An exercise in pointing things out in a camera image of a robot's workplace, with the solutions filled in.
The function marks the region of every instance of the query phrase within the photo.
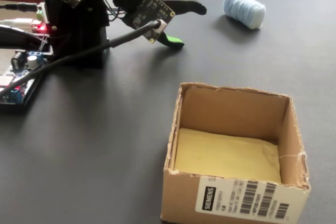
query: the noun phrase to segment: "white connector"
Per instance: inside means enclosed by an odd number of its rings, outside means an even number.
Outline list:
[[[6,25],[16,28],[31,28],[34,20],[32,18],[16,18],[0,20],[0,25]]]
[[[165,21],[163,21],[162,19],[160,19],[160,22],[161,22],[161,25],[157,28],[157,29],[154,29],[154,31],[158,34],[162,33],[163,30],[166,28],[167,26],[167,23]]]

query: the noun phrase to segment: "barcode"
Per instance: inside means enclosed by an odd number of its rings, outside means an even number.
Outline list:
[[[261,216],[261,217],[267,216],[267,212],[271,205],[276,187],[277,187],[276,185],[267,183],[266,190],[265,190],[264,196],[262,197],[262,201],[261,201],[260,208],[258,211],[258,216]]]
[[[254,197],[256,196],[256,191],[258,187],[258,182],[248,181],[245,194],[243,197],[242,207],[240,209],[241,214],[249,215],[252,209]]]
[[[289,208],[289,204],[281,203],[277,211],[277,214],[275,215],[275,218],[283,220],[286,216],[288,208]]]

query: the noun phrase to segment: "red led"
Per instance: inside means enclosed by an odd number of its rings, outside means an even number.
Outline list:
[[[45,31],[47,30],[47,27],[45,25],[42,25],[38,28],[40,31]]]

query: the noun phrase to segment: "cylindrical sponge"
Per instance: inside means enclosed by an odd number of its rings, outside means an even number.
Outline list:
[[[250,29],[261,27],[266,7],[256,0],[224,0],[224,13]]]

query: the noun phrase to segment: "siemens logo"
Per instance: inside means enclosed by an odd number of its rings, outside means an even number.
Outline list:
[[[206,186],[202,209],[207,211],[212,211],[212,206],[214,205],[216,195],[216,187]]]

